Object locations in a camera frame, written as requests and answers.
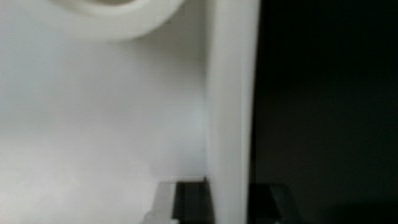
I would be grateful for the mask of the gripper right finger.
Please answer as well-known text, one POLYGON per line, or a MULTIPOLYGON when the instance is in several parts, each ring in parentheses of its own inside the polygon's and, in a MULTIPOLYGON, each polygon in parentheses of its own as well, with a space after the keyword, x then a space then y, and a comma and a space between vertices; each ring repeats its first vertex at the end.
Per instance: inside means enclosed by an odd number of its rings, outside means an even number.
POLYGON ((250 184, 248 224, 303 224, 293 194, 284 184, 250 184))

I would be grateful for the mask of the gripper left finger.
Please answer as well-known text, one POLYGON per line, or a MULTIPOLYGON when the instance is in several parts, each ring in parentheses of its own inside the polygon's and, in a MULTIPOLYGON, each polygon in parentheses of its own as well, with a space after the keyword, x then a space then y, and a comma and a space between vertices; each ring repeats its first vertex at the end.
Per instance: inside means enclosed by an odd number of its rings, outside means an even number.
POLYGON ((213 201, 206 181, 161 182, 140 224, 213 224, 213 201))

